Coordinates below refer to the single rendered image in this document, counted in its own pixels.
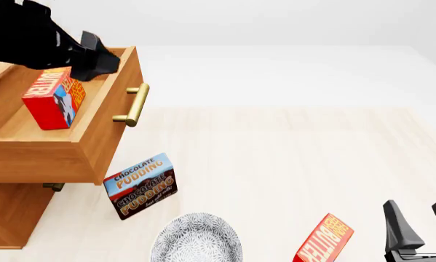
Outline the wooden cabinet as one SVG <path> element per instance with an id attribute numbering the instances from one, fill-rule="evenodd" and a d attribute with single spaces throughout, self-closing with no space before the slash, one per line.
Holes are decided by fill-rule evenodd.
<path id="1" fill-rule="evenodd" d="M 23 105 L 23 91 L 39 74 L 0 63 L 0 128 Z M 5 172 L 5 159 L 0 145 L 0 174 Z M 27 244 L 53 194 L 39 183 L 0 183 L 0 249 L 21 249 Z"/>

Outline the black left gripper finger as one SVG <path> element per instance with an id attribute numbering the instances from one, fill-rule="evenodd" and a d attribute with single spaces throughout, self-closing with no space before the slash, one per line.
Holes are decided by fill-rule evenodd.
<path id="1" fill-rule="evenodd" d="M 120 58 L 111 52 L 87 54 L 84 60 L 71 68 L 71 78 L 89 82 L 94 78 L 118 71 Z"/>
<path id="2" fill-rule="evenodd" d="M 97 35 L 87 31 L 82 32 L 81 45 L 87 49 L 93 50 L 94 52 L 108 53 L 108 50 L 103 45 L 100 38 Z"/>

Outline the patterned grey white bowl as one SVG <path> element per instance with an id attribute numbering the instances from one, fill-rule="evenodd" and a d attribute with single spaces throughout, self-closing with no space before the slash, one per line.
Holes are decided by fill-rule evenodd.
<path id="1" fill-rule="evenodd" d="M 243 250 L 236 231 L 224 219 L 187 213 L 160 231 L 150 262 L 243 262 Z"/>

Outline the red butter box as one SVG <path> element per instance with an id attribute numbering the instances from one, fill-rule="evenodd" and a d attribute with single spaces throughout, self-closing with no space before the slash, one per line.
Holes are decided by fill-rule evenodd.
<path id="1" fill-rule="evenodd" d="M 42 130 L 69 128 L 85 98 L 71 68 L 45 69 L 22 95 L 22 100 Z"/>
<path id="2" fill-rule="evenodd" d="M 328 213 L 293 257 L 293 262 L 334 262 L 354 230 Z"/>

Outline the chocolate pudding box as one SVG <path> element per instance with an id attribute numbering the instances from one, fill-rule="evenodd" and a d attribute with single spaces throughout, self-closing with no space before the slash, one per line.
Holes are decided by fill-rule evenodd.
<path id="1" fill-rule="evenodd" d="M 121 220 L 178 191 L 173 164 L 164 153 L 104 178 L 103 185 Z"/>

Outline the wooden drawer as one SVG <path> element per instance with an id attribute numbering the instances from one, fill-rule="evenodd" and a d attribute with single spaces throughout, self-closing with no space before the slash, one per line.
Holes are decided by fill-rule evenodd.
<path id="1" fill-rule="evenodd" d="M 42 130 L 23 104 L 39 71 L 20 65 L 0 76 L 0 183 L 94 183 L 100 185 L 114 156 L 135 96 L 143 83 L 135 47 L 114 48 L 115 74 L 85 82 L 86 96 L 70 128 Z"/>

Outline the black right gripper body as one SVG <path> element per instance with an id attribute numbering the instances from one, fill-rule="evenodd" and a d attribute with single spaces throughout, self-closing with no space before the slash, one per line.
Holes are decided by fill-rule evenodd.
<path id="1" fill-rule="evenodd" d="M 436 262 L 436 253 L 418 253 L 424 242 L 388 242 L 385 247 L 387 262 Z"/>

